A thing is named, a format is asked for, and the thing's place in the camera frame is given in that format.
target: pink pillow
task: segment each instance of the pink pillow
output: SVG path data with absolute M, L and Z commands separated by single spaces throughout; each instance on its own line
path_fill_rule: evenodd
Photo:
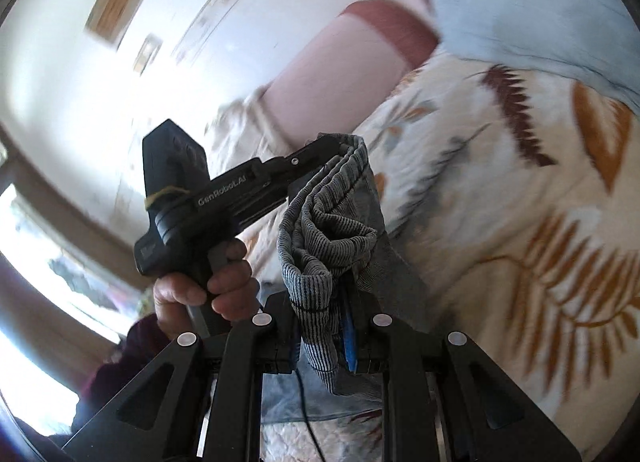
M 352 132 L 437 44 L 436 34 L 401 5 L 355 2 L 276 77 L 265 107 L 294 148 L 318 132 Z

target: striped fabric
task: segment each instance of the striped fabric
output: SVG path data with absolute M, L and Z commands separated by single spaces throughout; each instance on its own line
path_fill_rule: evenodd
M 300 190 L 280 224 L 282 277 L 307 359 L 324 385 L 336 395 L 380 396 L 377 379 L 353 376 L 338 362 L 338 280 L 352 270 L 356 287 L 373 292 L 391 313 L 398 310 L 393 287 L 402 283 L 410 295 L 424 292 L 424 285 L 389 244 L 364 140 L 334 137 L 343 144 L 343 155 Z

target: light blue sheet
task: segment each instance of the light blue sheet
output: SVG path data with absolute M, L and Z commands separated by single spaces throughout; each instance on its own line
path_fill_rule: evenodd
M 583 81 L 640 115 L 640 31 L 621 0 L 434 0 L 463 58 Z

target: floral blanket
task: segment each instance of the floral blanket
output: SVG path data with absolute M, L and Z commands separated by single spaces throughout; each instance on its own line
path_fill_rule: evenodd
M 246 122 L 259 98 L 235 109 Z M 575 80 L 438 51 L 354 133 L 394 246 L 431 292 L 412 325 L 469 334 L 592 460 L 640 392 L 633 113 Z M 277 147 L 263 158 L 288 153 Z M 282 211 L 244 236 L 263 279 L 277 276 Z M 319 441 L 351 444 L 336 460 L 376 460 L 379 424 L 330 421 Z M 265 428 L 267 460 L 314 460 L 303 424 Z

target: white wall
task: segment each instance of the white wall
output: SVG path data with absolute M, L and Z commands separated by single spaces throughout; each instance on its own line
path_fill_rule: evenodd
M 198 139 L 220 103 L 272 79 L 355 0 L 241 0 L 203 59 L 172 51 L 207 0 L 144 0 L 117 52 L 84 30 L 95 0 L 18 0 L 0 26 L 0 118 L 72 203 L 132 244 L 146 231 L 140 141 L 171 117 Z M 150 33 L 164 43 L 142 76 Z

